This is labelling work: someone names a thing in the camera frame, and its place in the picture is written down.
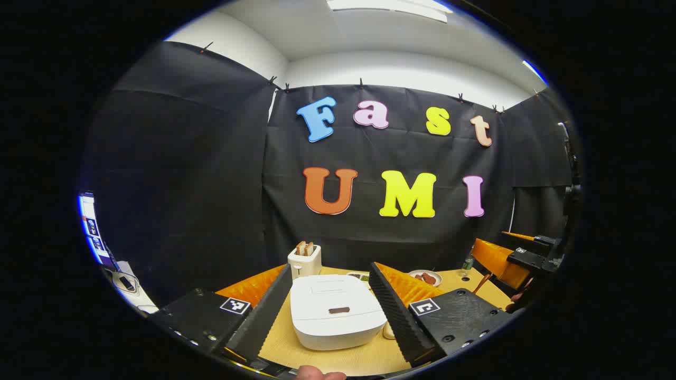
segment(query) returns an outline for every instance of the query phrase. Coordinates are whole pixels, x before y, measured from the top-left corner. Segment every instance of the letter u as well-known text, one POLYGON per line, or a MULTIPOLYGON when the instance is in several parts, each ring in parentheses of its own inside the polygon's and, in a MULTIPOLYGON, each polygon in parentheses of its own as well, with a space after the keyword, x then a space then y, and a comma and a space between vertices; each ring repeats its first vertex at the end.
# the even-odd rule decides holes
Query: letter u
POLYGON ((352 202, 352 180, 357 177, 357 171, 352 169, 338 169, 336 176, 340 178, 338 200, 329 203, 324 200, 324 179, 329 171, 324 168, 306 168, 303 170, 306 177, 305 204, 317 214, 337 215, 349 207, 352 202))

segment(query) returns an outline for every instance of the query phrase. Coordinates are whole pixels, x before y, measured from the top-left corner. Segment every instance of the table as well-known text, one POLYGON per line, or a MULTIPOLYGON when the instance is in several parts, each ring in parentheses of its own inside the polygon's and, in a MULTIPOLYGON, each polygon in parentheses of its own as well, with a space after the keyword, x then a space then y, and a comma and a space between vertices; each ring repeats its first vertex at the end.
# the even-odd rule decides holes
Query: table
MULTIPOLYGON (((360 271, 325 266, 320 275, 346 275, 348 272, 360 271)), ((474 268, 468 273, 469 281, 461 280, 460 270, 444 270, 437 271, 437 273, 441 275, 442 281, 439 288, 443 291, 458 288, 473 291, 483 278, 483 275, 474 268)), ((477 296, 502 310, 510 303, 509 297, 490 281, 480 288, 477 296)), ((379 375, 411 368, 404 360, 397 342, 385 339, 382 332, 367 344, 344 350, 313 351, 303 347, 298 341, 291 322, 289 295, 279 310, 258 356, 293 369, 301 365, 313 365, 323 373, 343 372, 347 376, 379 375)))

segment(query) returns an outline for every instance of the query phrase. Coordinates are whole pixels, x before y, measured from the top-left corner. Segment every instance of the hand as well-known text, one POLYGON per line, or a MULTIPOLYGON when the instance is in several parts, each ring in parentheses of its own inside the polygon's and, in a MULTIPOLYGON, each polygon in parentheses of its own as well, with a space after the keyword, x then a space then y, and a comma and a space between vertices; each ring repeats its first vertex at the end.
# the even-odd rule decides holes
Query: hand
POLYGON ((322 371, 315 366, 300 366, 298 375, 294 380, 345 380, 347 376, 342 372, 329 372, 322 374, 322 371))
POLYGON ((513 313, 513 312, 517 311, 518 309, 522 308, 523 306, 525 306, 524 303, 522 302, 522 297, 523 297, 524 293, 526 293, 526 292, 528 292, 528 290, 530 290, 531 282, 533 282, 532 277, 531 277, 530 280, 528 280, 528 282, 526 283, 526 286, 523 287, 523 290, 521 290, 521 292, 519 292, 518 294, 515 294, 514 296, 512 296, 510 298, 510 301, 512 301, 513 304, 509 304, 509 305, 507 305, 507 307, 505 307, 506 312, 513 313))

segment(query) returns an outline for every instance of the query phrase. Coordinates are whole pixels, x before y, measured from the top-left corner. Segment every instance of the letter f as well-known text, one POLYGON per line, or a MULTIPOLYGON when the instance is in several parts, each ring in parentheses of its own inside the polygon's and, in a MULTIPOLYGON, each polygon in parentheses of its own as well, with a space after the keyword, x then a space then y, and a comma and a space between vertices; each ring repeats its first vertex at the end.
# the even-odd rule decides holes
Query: letter f
POLYGON ((308 125, 308 129, 310 129, 308 140, 311 143, 328 137, 333 133, 333 128, 326 126, 324 120, 328 123, 333 123, 335 117, 329 107, 334 107, 335 105, 335 99, 327 96, 324 99, 319 99, 314 103, 300 107, 298 111, 296 111, 297 115, 303 116, 305 123, 308 125))

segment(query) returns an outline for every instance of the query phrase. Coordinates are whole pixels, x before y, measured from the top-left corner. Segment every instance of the yellow letter m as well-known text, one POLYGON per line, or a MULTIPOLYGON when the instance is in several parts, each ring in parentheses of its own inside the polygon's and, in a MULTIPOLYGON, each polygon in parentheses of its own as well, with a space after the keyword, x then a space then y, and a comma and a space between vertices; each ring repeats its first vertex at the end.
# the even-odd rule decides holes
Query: yellow letter m
POLYGON ((396 170, 387 170, 382 173, 385 179, 385 206, 380 209, 381 216, 397 216, 395 203, 399 201, 399 207, 402 214, 407 216, 413 204, 416 209, 413 210, 413 216, 416 218, 432 218, 434 209, 432 208, 432 190, 437 177, 431 173, 420 173, 411 188, 408 187, 404 175, 396 170))

